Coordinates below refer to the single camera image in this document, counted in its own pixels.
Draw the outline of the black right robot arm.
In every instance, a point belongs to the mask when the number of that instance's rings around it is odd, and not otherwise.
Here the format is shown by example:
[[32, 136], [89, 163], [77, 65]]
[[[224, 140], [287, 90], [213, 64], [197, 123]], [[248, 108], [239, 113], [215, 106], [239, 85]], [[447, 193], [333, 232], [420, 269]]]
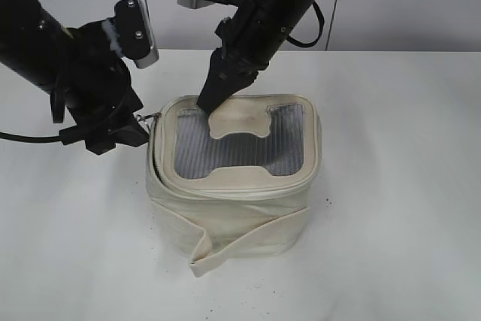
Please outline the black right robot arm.
[[197, 100], [206, 114], [250, 86], [285, 41], [294, 42], [290, 33], [309, 8], [314, 8], [319, 21], [324, 20], [315, 0], [227, 1], [237, 6], [237, 11], [216, 28], [222, 45], [211, 54]]

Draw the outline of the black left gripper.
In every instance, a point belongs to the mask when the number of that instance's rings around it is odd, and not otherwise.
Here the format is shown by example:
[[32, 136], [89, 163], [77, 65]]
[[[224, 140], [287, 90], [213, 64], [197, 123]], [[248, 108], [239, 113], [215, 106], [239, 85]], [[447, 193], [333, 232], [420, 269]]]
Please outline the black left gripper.
[[68, 111], [75, 125], [59, 131], [60, 137], [86, 137], [85, 147], [95, 155], [117, 144], [140, 147], [149, 140], [134, 112], [143, 107], [132, 89], [126, 64], [112, 52], [101, 57], [71, 60], [56, 78], [56, 122]]

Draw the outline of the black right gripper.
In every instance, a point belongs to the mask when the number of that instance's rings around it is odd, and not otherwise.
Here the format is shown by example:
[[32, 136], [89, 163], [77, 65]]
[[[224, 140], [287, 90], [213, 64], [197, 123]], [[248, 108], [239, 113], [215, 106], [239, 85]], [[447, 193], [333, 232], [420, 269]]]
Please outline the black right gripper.
[[227, 18], [217, 27], [221, 46], [214, 50], [197, 106], [214, 112], [227, 98], [251, 86], [274, 56], [274, 19], [255, 16], [242, 23]]

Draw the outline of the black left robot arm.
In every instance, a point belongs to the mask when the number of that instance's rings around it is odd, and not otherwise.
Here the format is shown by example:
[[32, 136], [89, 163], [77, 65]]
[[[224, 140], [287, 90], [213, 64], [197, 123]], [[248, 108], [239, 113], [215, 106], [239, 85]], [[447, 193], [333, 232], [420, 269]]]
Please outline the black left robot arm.
[[114, 15], [66, 28], [39, 0], [1, 0], [1, 62], [49, 96], [54, 123], [70, 113], [74, 126], [57, 135], [2, 133], [27, 144], [84, 142], [101, 155], [118, 144], [139, 147], [149, 140], [135, 112], [143, 104], [132, 88], [124, 59], [146, 68], [159, 55], [140, 0], [121, 0]]

